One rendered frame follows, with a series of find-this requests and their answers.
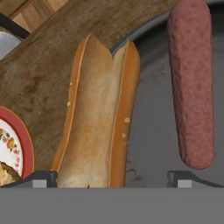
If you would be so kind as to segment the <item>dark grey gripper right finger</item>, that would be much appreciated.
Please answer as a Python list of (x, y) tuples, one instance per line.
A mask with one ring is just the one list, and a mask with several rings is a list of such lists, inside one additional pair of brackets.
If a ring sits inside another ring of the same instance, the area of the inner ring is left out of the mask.
[(167, 186), (172, 188), (195, 188), (203, 186), (224, 188), (224, 185), (201, 179), (191, 171), (168, 171), (167, 179)]

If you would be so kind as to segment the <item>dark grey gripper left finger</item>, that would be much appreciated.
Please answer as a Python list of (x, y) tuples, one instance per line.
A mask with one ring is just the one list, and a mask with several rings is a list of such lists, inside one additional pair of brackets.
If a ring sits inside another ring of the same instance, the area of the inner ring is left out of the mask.
[(8, 187), (52, 188), (57, 186), (56, 171), (35, 171), (27, 178), (8, 184)]

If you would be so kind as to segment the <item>beige bun on plate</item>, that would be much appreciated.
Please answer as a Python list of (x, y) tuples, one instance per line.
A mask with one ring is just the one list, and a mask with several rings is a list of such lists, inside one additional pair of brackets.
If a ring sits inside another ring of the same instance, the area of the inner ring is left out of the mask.
[(6, 186), (21, 180), (18, 173), (5, 162), (0, 161), (0, 186)]

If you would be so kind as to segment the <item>red rimmed floral plate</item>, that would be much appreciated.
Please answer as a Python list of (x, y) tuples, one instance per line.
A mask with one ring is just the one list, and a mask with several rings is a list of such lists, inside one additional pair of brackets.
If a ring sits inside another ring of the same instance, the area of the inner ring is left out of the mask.
[(11, 166), (22, 179), (34, 172), (32, 139), (22, 120), (0, 106), (0, 161)]

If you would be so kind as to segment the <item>grey bowl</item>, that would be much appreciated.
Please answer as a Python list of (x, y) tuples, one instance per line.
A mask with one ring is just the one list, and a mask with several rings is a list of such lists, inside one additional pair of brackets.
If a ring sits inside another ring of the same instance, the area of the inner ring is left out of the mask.
[[(214, 161), (192, 173), (224, 186), (224, 0), (206, 0), (213, 23)], [(130, 39), (141, 58), (141, 74), (132, 116), (125, 185), (165, 187), (167, 172), (187, 171), (179, 156), (172, 103), (166, 19), (163, 13), (115, 44)]]

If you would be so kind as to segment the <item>split hot dog bun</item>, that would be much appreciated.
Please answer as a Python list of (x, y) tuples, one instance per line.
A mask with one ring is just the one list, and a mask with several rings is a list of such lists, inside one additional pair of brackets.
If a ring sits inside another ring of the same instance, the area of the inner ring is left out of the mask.
[(79, 44), (62, 139), (52, 163), (59, 187), (122, 187), (140, 56), (127, 41), (112, 54), (95, 36)]

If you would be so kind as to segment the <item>reddish brown sausage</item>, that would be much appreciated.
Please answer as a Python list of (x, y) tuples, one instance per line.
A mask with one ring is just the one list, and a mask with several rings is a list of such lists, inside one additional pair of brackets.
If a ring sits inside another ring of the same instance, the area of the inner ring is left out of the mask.
[(214, 160), (212, 21), (204, 0), (179, 0), (167, 31), (179, 155), (202, 170)]

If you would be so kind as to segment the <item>white fitting with black edge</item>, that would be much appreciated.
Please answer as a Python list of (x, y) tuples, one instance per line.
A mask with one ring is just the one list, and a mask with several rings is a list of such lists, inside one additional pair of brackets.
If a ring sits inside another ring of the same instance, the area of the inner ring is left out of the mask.
[(0, 60), (16, 48), (30, 33), (0, 12)]

